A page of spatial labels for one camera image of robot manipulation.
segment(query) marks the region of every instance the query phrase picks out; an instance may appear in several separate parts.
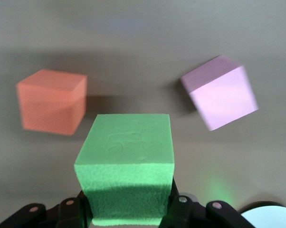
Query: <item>foam texture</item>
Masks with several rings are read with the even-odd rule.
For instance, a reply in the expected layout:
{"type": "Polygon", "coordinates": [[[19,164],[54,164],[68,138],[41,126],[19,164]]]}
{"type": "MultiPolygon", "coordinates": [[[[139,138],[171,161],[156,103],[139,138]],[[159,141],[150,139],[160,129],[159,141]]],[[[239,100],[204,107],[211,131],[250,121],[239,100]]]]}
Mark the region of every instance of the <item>foam texture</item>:
{"type": "Polygon", "coordinates": [[[74,134],[86,112],[87,76],[43,69],[16,87],[23,129],[74,134]]]}
{"type": "Polygon", "coordinates": [[[258,109],[245,68],[219,56],[181,77],[210,131],[258,109]]]}
{"type": "Polygon", "coordinates": [[[174,172],[169,115],[98,115],[75,171],[95,225],[159,225],[174,172]]]}

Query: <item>screw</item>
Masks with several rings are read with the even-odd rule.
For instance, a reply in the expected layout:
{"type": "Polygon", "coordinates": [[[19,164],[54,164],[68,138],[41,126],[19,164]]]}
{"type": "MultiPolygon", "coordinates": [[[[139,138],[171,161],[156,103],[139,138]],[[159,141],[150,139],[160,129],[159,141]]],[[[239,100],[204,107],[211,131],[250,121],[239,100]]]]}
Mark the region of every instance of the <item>screw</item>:
{"type": "Polygon", "coordinates": [[[36,212],[38,210],[38,207],[32,207],[29,212],[36,212]]]}
{"type": "Polygon", "coordinates": [[[212,206],[216,209],[221,209],[222,208],[222,205],[219,204],[218,202],[213,202],[212,206]]]}
{"type": "Polygon", "coordinates": [[[184,197],[184,196],[180,196],[180,197],[179,197],[179,202],[181,202],[181,203],[186,203],[186,202],[187,202],[187,198],[184,197]]]}
{"type": "Polygon", "coordinates": [[[73,200],[69,200],[69,201],[66,202],[66,205],[71,205],[71,204],[73,204],[73,203],[74,203],[73,200]]]}

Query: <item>foam cube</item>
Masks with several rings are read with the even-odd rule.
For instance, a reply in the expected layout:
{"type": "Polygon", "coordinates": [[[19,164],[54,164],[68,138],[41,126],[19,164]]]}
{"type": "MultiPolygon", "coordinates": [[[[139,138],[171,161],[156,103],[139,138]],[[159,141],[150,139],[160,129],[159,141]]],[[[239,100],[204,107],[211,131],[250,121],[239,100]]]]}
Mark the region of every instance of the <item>foam cube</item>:
{"type": "Polygon", "coordinates": [[[16,87],[23,129],[74,134],[86,112],[87,76],[43,69],[16,87]]]}
{"type": "Polygon", "coordinates": [[[174,172],[169,115],[98,115],[75,172],[95,225],[159,225],[174,172]]]}
{"type": "Polygon", "coordinates": [[[181,77],[210,131],[258,109],[245,68],[219,56],[181,77]]]}

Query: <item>gray wall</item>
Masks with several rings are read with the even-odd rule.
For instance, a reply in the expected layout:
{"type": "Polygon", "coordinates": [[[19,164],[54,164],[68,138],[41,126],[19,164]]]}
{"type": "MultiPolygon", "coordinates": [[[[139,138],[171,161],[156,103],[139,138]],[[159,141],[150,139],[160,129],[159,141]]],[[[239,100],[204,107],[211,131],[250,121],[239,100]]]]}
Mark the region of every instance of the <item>gray wall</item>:
{"type": "Polygon", "coordinates": [[[202,205],[286,205],[286,0],[0,0],[0,222],[80,191],[97,113],[170,114],[177,186],[202,205]],[[209,132],[178,79],[218,55],[244,64],[259,110],[209,132]],[[21,128],[15,84],[42,68],[88,75],[71,137],[21,128]]]}

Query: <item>orange foam cube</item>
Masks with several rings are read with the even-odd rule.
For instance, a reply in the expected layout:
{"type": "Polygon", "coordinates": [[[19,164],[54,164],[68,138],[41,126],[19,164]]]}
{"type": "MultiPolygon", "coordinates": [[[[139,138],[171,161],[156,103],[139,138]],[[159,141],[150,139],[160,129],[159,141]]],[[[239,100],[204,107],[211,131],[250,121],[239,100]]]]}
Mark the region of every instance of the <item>orange foam cube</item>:
{"type": "Polygon", "coordinates": [[[86,112],[87,76],[43,69],[16,87],[23,129],[74,134],[86,112]]]}

